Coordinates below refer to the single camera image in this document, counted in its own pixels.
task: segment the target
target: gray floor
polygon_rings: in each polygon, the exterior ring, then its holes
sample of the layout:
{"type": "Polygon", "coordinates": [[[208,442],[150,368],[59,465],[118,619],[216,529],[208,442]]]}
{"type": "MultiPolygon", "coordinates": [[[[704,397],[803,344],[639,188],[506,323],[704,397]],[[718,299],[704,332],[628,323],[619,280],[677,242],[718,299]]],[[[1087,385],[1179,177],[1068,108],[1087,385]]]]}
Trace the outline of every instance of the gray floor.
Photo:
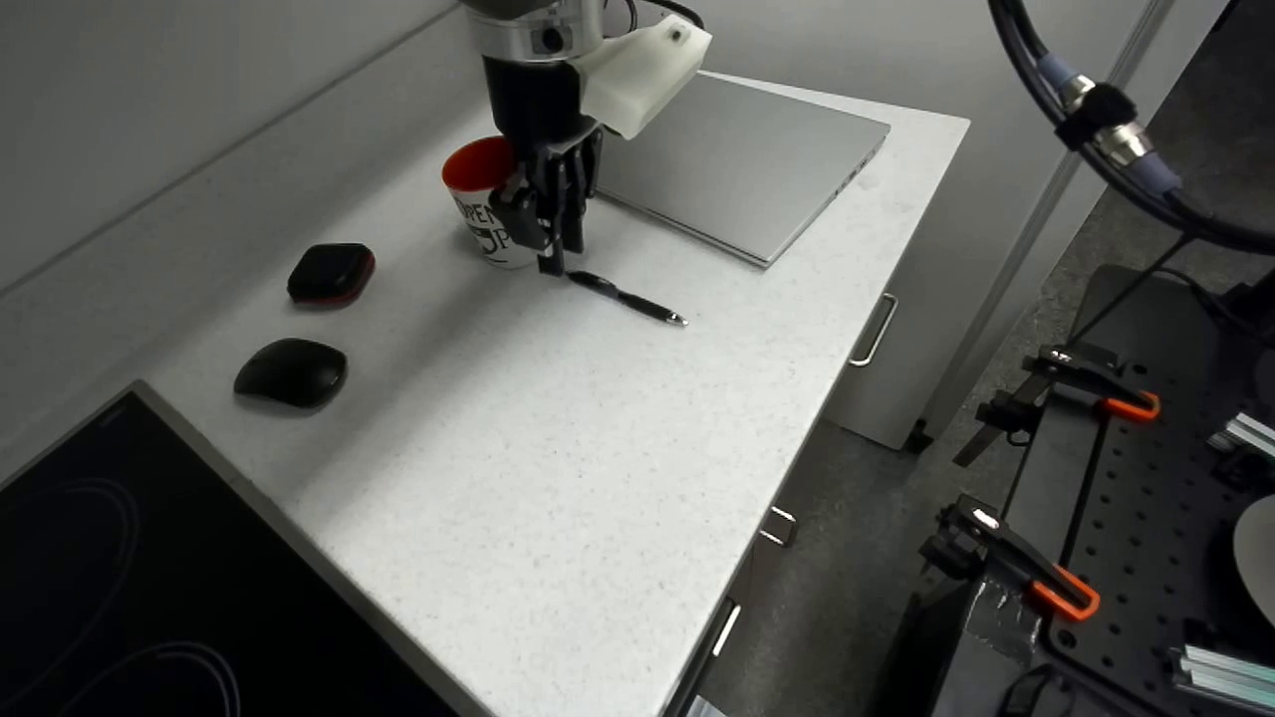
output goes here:
{"type": "MultiPolygon", "coordinates": [[[[1151,137],[1215,206],[1275,229],[1275,31],[1269,0],[1240,0],[1171,93],[1151,137]]],[[[793,474],[799,543],[750,563],[739,579],[746,620],[704,680],[704,696],[728,717],[858,717],[894,646],[904,598],[917,586],[917,545],[933,515],[969,492],[1001,504],[1018,452],[994,442],[972,469],[953,453],[975,432],[972,408],[990,385],[1018,381],[1018,355],[1053,344],[1073,323],[1087,276],[1105,262],[1142,266],[1167,230],[1105,198],[1056,266],[1038,304],[1014,323],[987,364],[959,417],[919,460],[875,452],[822,428],[793,474]]],[[[1208,286],[1253,280],[1269,259],[1190,247],[1171,266],[1208,286]]]]}

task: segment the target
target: black marker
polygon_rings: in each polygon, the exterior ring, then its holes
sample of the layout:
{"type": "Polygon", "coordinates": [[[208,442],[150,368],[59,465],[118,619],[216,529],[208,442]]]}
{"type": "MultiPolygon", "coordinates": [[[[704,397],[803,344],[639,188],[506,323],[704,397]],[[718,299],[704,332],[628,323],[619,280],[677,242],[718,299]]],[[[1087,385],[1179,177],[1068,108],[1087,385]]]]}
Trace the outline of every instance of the black marker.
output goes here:
{"type": "Polygon", "coordinates": [[[584,290],[608,294],[608,299],[624,304],[624,307],[639,312],[639,315],[649,315],[649,320],[668,323],[668,326],[685,326],[677,312],[668,312],[668,307],[662,307],[662,304],[649,304],[649,299],[640,299],[640,294],[628,294],[628,290],[607,284],[601,276],[569,272],[564,280],[576,284],[576,286],[584,286],[584,290]]]}

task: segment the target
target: red object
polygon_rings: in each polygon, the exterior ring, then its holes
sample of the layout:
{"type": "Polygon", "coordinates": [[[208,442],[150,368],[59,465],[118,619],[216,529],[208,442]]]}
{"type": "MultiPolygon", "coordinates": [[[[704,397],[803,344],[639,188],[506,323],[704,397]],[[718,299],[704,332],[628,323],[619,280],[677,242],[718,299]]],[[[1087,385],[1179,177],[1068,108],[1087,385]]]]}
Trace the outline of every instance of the red object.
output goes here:
{"type": "Polygon", "coordinates": [[[1044,603],[1053,614],[1058,614],[1073,627],[1085,627],[1098,614],[1105,598],[1087,581],[1079,581],[1073,571],[1056,571],[1074,595],[1085,595],[1087,606],[1073,606],[1058,598],[1048,581],[1032,581],[1032,598],[1044,603]]]}
{"type": "Polygon", "coordinates": [[[1123,417],[1123,421],[1151,428],[1151,421],[1159,421],[1159,393],[1142,389],[1142,408],[1139,401],[1123,401],[1123,397],[1105,397],[1105,409],[1123,417]]]}
{"type": "Polygon", "coordinates": [[[500,137],[487,137],[478,142],[458,148],[442,164],[442,184],[449,190],[494,190],[514,177],[514,168],[516,168],[514,142],[500,137]]]}

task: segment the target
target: white cabinet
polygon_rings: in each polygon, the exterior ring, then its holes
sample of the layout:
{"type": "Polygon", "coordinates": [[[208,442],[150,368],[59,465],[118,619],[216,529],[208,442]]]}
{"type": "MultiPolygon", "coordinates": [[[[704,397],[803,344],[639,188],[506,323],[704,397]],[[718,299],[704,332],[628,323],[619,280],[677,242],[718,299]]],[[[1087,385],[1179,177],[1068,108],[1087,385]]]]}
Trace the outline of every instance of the white cabinet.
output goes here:
{"type": "MultiPolygon", "coordinates": [[[[1133,79],[1151,117],[1223,6],[1032,0],[1032,11],[1073,65],[1133,79]]],[[[1044,284],[1098,188],[1074,172],[1014,85],[985,0],[704,0],[702,10],[718,31],[710,67],[972,121],[894,280],[902,307],[875,364],[844,380],[828,401],[831,421],[904,445],[917,417],[947,417],[933,416],[965,393],[947,380],[969,380],[965,360],[994,348],[994,332],[1044,284]]]]}

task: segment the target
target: speckled white surface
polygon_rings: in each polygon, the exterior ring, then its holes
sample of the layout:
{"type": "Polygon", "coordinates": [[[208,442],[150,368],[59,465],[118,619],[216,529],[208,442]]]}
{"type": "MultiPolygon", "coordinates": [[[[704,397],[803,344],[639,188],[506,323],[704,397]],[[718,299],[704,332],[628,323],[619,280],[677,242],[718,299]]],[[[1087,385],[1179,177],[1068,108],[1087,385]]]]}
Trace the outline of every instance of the speckled white surface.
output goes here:
{"type": "Polygon", "coordinates": [[[593,205],[584,266],[677,307],[668,332],[466,253],[433,177],[482,137],[478,93],[427,148],[365,161],[382,177],[303,234],[376,247],[354,307],[292,312],[279,262],[147,381],[487,708],[658,715],[965,121],[793,93],[894,137],[765,276],[593,205]],[[281,334],[350,355],[313,417],[231,397],[281,334]]]}

